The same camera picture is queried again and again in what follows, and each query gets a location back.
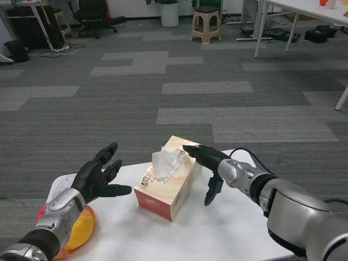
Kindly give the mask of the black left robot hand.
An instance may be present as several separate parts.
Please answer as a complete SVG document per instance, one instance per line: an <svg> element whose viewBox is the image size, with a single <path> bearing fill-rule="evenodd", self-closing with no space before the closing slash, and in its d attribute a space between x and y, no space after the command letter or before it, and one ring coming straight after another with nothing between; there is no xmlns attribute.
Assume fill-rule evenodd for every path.
<svg viewBox="0 0 348 261"><path fill-rule="evenodd" d="M111 184L122 166L121 159L116 160L105 170L102 169L112 159L117 148L116 142L111 143L77 172L71 187L81 193L86 204L99 197L125 196L132 192L132 187L128 185Z"/></svg>

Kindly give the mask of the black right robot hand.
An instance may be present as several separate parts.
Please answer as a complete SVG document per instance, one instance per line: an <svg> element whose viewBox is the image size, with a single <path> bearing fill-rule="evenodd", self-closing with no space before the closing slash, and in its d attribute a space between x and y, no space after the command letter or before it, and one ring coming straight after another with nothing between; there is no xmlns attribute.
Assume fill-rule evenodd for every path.
<svg viewBox="0 0 348 261"><path fill-rule="evenodd" d="M183 150L190 157L195 158L198 164L208 168L213 173L213 176L209 179L209 190L204 199L204 205L208 206L213 202L215 196L221 192L223 179L219 175L218 167L224 159L228 159L229 157L223 152L205 145L183 145Z"/></svg>

